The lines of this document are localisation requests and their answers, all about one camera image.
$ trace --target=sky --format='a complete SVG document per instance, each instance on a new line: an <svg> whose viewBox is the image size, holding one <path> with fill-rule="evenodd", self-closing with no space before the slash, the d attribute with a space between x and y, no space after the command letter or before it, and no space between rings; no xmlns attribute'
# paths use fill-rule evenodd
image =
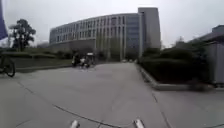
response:
<svg viewBox="0 0 224 128"><path fill-rule="evenodd" d="M48 41L50 29L77 20L138 7L158 7L163 45L185 41L224 24L224 0L2 0L6 26L26 19L36 29L35 43Z"/></svg>

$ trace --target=bicycle wheel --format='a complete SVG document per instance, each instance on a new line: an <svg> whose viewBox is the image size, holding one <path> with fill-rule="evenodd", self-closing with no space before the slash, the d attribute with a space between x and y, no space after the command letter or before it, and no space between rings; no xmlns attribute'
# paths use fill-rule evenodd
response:
<svg viewBox="0 0 224 128"><path fill-rule="evenodd" d="M5 58L3 62L3 70L9 77L14 77L16 73L14 62L9 58Z"/></svg>

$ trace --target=curved building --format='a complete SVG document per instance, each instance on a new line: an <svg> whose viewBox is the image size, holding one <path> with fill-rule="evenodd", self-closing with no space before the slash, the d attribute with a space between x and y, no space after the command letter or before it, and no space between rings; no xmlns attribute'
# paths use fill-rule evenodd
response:
<svg viewBox="0 0 224 128"><path fill-rule="evenodd" d="M160 48L157 8L139 8L138 13L114 14L65 24L50 31L54 51L78 50L103 53L119 59L141 56L145 48Z"/></svg>

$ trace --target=blue flag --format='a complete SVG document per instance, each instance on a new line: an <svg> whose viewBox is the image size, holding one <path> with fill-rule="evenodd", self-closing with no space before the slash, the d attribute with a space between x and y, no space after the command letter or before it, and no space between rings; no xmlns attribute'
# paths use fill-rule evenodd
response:
<svg viewBox="0 0 224 128"><path fill-rule="evenodd" d="M2 10L2 0L0 0L0 40L8 36Z"/></svg>

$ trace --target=paved road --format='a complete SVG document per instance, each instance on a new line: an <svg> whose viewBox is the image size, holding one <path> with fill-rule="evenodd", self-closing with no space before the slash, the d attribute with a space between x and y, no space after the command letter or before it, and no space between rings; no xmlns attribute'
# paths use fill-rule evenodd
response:
<svg viewBox="0 0 224 128"><path fill-rule="evenodd" d="M157 92L134 64L105 64L90 70L64 68L0 77L0 127L204 128L224 123L224 92Z"/></svg>

